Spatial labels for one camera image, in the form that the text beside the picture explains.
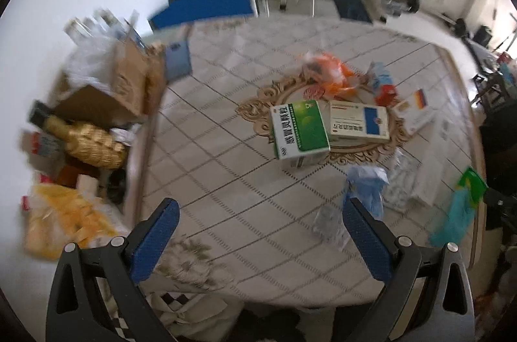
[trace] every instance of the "yellow plastic bag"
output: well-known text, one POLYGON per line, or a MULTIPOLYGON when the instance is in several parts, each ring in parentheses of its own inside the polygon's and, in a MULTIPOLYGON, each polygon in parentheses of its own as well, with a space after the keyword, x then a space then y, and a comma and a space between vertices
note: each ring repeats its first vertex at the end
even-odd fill
POLYGON ((38 257, 55 260, 68 243, 100 247, 117 235, 129 233, 116 208, 100 198, 85 199, 75 189, 49 183, 33 185, 28 201, 25 248, 38 257))

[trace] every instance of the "brown box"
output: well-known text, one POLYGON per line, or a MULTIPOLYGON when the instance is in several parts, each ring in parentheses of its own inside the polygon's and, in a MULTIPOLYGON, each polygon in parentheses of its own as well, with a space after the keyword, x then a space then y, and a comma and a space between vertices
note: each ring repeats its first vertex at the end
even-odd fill
POLYGON ((88 121, 104 129, 138 121, 144 114, 148 57, 132 40, 118 43, 114 57, 113 95, 92 85, 76 90, 66 85, 54 113, 65 120, 88 121))

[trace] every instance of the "diamond patterned tablecloth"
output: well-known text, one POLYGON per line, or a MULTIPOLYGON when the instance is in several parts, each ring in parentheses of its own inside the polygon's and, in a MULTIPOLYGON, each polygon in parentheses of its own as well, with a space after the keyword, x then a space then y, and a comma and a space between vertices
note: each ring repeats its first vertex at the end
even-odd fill
MULTIPOLYGON (((425 245, 446 218, 452 189, 471 162, 466 123, 451 97, 453 82, 432 44, 325 18, 253 18, 228 29, 197 25, 190 44, 193 74, 172 84, 161 103, 142 212, 146 218, 164 197, 178 201, 174 239, 208 246, 210 264, 231 271, 233 280, 216 290, 221 294, 281 305, 350 305, 375 299, 383 286, 370 276, 353 241, 341 253, 311 231, 320 206, 340 205, 346 165, 284 171, 268 139, 236 112, 262 87, 299 72, 297 56, 315 49, 363 72, 382 61, 400 97, 424 88, 430 104, 454 119, 435 206, 415 204, 404 215, 385 208, 384 222, 395 235, 425 245)), ((431 128, 404 149, 421 160, 431 128)), ((472 228, 460 247, 467 264, 471 242, 472 228)))

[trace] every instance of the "blue board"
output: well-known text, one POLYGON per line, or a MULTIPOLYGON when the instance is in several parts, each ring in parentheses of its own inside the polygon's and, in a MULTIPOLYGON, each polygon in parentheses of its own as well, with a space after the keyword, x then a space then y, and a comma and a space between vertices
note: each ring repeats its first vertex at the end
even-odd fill
POLYGON ((159 30, 206 18, 252 14, 250 0, 174 0, 149 23, 153 30, 159 30))

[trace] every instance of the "metal screw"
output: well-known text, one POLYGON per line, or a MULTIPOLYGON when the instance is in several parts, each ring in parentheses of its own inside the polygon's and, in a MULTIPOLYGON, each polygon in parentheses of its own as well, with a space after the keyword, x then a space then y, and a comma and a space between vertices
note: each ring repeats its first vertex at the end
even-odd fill
POLYGON ((458 251, 458 245, 456 243, 447 243, 447 249, 456 253, 458 251))
POLYGON ((71 251, 74 251, 76 249, 76 243, 68 243, 65 246, 66 253, 70 253, 71 251))
POLYGON ((111 240, 111 245, 113 247, 120 247, 122 246, 122 244, 124 244, 124 240, 124 237, 121 236, 113 237, 113 239, 111 240))
POLYGON ((406 237, 403 235, 402 237, 399 237, 399 244, 404 247, 409 247, 413 242, 409 237, 406 237))

